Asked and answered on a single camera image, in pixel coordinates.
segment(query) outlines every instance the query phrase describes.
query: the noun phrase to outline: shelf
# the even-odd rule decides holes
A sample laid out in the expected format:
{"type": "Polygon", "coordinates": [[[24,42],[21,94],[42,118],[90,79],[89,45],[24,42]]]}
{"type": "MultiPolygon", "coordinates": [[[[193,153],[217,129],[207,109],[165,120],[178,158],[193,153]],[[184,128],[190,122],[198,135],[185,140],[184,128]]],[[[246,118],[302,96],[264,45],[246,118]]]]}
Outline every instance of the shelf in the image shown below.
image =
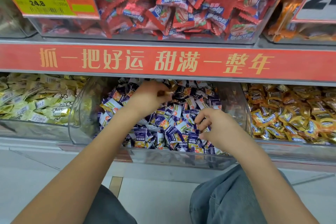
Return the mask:
{"type": "Polygon", "coordinates": [[[335,46],[207,39],[0,39],[0,71],[336,86],[335,46]]]}

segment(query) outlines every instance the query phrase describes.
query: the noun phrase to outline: white price sign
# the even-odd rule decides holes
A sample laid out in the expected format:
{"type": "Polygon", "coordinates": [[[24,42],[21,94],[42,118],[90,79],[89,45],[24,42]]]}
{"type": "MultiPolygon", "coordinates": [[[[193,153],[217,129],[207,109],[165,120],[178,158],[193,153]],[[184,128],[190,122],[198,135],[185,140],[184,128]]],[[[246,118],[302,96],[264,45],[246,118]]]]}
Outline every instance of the white price sign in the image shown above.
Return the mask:
{"type": "Polygon", "coordinates": [[[292,22],[336,24],[336,0],[304,0],[292,22]]]}

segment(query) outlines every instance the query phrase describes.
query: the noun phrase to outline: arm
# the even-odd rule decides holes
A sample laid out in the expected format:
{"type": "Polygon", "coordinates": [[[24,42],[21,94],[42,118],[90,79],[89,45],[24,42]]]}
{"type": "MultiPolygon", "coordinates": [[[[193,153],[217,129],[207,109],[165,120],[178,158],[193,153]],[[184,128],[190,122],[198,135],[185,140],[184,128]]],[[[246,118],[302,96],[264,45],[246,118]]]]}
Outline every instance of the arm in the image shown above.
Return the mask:
{"type": "Polygon", "coordinates": [[[99,135],[19,213],[13,224],[83,223],[119,147],[134,125],[171,95],[168,88],[144,82],[99,135]]]}
{"type": "Polygon", "coordinates": [[[201,122],[205,116],[207,118],[199,125],[199,130],[211,125],[211,131],[200,137],[210,140],[214,146],[238,160],[268,224],[318,224],[266,152],[229,114],[206,108],[196,117],[195,123],[201,122]]]}

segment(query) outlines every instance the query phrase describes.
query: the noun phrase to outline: forearm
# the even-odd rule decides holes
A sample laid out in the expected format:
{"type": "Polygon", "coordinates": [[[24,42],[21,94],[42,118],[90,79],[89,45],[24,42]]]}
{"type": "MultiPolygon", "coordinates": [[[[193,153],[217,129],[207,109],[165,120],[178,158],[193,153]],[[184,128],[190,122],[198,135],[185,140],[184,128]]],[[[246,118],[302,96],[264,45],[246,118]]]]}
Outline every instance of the forearm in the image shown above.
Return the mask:
{"type": "Polygon", "coordinates": [[[82,223],[120,144],[137,118],[120,110],[13,223],[82,223]]]}
{"type": "Polygon", "coordinates": [[[268,224],[318,224],[261,147],[249,141],[237,159],[268,224]]]}

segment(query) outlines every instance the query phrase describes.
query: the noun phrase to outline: hand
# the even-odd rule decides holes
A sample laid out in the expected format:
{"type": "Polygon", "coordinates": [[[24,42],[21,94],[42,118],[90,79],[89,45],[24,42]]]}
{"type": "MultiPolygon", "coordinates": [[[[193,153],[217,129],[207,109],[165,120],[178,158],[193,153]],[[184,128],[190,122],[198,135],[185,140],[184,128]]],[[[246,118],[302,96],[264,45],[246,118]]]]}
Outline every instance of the hand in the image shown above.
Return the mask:
{"type": "Polygon", "coordinates": [[[253,139],[239,126],[233,117],[222,110],[205,108],[195,118],[195,123],[200,123],[199,130],[211,126],[210,132],[201,133],[199,137],[210,141],[216,148],[226,151],[237,158],[243,151],[243,146],[250,142],[257,145],[253,139]]]}
{"type": "Polygon", "coordinates": [[[128,109],[139,120],[155,112],[162,103],[172,100],[168,87],[161,82],[155,80],[144,81],[140,87],[134,92],[124,108],[128,109]]]}

